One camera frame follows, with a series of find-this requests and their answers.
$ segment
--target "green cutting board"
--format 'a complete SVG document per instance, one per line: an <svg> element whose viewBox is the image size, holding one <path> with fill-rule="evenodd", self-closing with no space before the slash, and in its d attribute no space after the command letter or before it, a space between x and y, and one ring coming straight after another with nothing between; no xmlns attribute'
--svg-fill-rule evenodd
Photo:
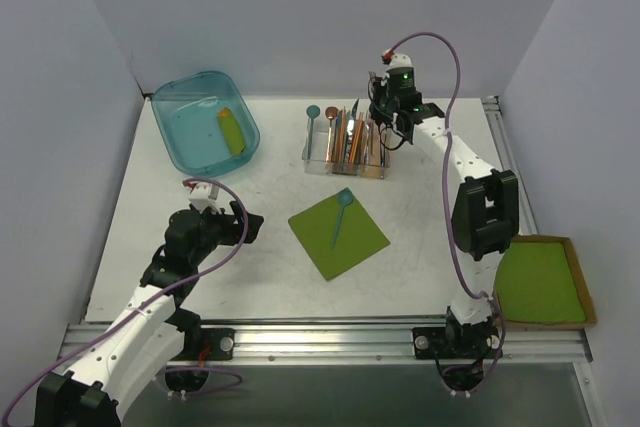
<svg viewBox="0 0 640 427"><path fill-rule="evenodd" d="M346 272L389 245L389 240L358 199L344 210L336 245L333 232L340 213L338 194L294 215L289 226L326 280Z"/></svg>

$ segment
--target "green object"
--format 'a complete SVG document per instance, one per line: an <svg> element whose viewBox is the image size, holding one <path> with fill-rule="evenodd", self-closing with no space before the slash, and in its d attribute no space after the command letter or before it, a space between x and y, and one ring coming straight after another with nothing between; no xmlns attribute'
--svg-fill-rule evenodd
<svg viewBox="0 0 640 427"><path fill-rule="evenodd" d="M331 249L336 246L336 240L338 240L338 232L340 232L340 225L342 224L342 216L344 215L344 209L347 208L348 205L353 203L353 199L355 197L351 193L349 189L343 189L338 193L338 202L340 203L340 213L338 214L338 220L336 221L336 226L333 229L333 238L331 239Z"/></svg>
<svg viewBox="0 0 640 427"><path fill-rule="evenodd" d="M236 156L244 152L247 146L244 143L244 136L242 135L240 124L238 124L238 120L233 115L233 112L229 109L222 109L218 113L218 125L220 126L220 131L227 143L227 147L229 147L231 155Z"/></svg>
<svg viewBox="0 0 640 427"><path fill-rule="evenodd" d="M586 321L559 243L513 242L500 262L496 292L507 320L537 324Z"/></svg>
<svg viewBox="0 0 640 427"><path fill-rule="evenodd" d="M337 277L389 245L389 240L354 198L344 211L336 245L331 249L340 209L336 194L289 219L291 230L326 280Z"/></svg>

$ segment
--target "teal ladle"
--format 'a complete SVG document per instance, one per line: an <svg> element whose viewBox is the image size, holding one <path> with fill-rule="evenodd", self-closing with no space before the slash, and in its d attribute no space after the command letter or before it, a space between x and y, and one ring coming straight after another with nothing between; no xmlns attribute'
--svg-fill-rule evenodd
<svg viewBox="0 0 640 427"><path fill-rule="evenodd" d="M344 209L353 203L354 197L349 189L343 189L338 194L338 202L340 202L340 213L338 214L338 221L336 222L336 228L333 231L333 239L331 240L331 250L336 246L336 240L338 239L338 233L340 232L340 225L342 224L342 214Z"/></svg>

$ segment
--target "clear plastic container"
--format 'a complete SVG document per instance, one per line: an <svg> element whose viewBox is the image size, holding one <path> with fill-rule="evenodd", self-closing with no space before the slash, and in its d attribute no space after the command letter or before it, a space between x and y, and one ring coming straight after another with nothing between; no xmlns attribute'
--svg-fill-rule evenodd
<svg viewBox="0 0 640 427"><path fill-rule="evenodd" d="M304 148L302 149L302 161L304 171L309 174L325 175L353 175L372 179L384 179L387 169L391 166L391 155L380 145L378 131L374 128L363 129L361 149L354 162L338 162L332 158L332 144L335 137L335 121L333 122L331 137L329 137L329 121L321 116L313 122L313 137L309 150L309 130L311 121L307 122Z"/></svg>
<svg viewBox="0 0 640 427"><path fill-rule="evenodd" d="M165 146L177 169L213 177L251 160L260 132L231 78L222 72L201 72L169 82L151 98ZM218 113L229 109L236 118L245 148L232 155L218 125Z"/></svg>

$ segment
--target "green cloth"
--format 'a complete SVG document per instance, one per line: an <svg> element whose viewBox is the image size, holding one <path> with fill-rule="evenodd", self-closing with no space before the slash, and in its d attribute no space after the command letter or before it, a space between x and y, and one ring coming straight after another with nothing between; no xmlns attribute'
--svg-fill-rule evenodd
<svg viewBox="0 0 640 427"><path fill-rule="evenodd" d="M291 230L326 280L337 277L389 245L389 240L358 199L354 199L344 209L336 245L331 250L339 213L336 194L289 219Z"/></svg>
<svg viewBox="0 0 640 427"><path fill-rule="evenodd" d="M539 324L586 321L559 243L512 243L498 268L496 292L507 320Z"/></svg>

